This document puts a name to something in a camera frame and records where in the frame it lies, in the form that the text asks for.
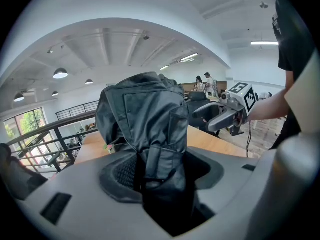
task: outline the white ceiling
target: white ceiling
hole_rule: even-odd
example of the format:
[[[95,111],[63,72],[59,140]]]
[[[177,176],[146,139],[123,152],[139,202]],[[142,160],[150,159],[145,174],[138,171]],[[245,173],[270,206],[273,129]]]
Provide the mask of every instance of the white ceiling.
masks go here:
[[[249,48],[253,40],[275,40],[272,15],[275,0],[188,0],[215,26],[230,50]],[[260,2],[269,5],[259,7]],[[18,90],[46,88],[68,92],[78,88],[77,77],[107,74],[109,83],[116,83],[119,71],[157,71],[176,59],[201,51],[188,47],[174,36],[159,36],[156,32],[134,28],[88,29],[48,43],[26,59],[0,88],[1,95],[14,96]],[[53,79],[57,68],[65,68],[71,81]]]

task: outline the lamp shade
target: lamp shade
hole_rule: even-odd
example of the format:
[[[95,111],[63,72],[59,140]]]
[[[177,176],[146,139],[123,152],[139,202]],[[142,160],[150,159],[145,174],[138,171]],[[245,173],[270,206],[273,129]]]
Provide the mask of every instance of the lamp shade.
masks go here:
[[[94,83],[94,81],[92,81],[91,79],[88,79],[87,81],[85,81],[86,85],[90,85],[90,84],[93,84],[93,83]]]
[[[21,92],[18,92],[16,96],[14,96],[14,102],[20,102],[25,99],[24,95]]]
[[[58,68],[53,74],[53,78],[55,79],[61,79],[67,76],[68,76],[68,72],[62,67]]]

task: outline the man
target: man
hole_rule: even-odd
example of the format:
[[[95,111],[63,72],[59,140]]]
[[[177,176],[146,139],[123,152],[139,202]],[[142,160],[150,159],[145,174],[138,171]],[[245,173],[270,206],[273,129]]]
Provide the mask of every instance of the man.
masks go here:
[[[205,73],[204,76],[207,78],[205,87],[208,95],[212,97],[213,93],[215,97],[219,98],[217,80],[213,79],[208,72]]]
[[[277,0],[272,18],[273,31],[279,44],[278,67],[285,70],[285,89],[257,102],[248,121],[281,118],[287,115],[280,136],[271,149],[276,149],[287,138],[301,132],[298,121],[285,100],[285,94],[294,85],[309,62],[315,45],[307,26],[287,0]]]

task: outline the wooden table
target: wooden table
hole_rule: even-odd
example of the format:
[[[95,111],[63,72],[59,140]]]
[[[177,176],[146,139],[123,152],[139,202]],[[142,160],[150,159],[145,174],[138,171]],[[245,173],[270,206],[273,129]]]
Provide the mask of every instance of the wooden table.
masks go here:
[[[109,155],[109,151],[104,149],[105,144],[100,132],[88,134],[83,141],[83,146],[81,147],[74,164]],[[231,156],[247,157],[247,152],[244,149],[222,139],[213,137],[192,126],[188,126],[187,145],[188,147],[196,147]]]

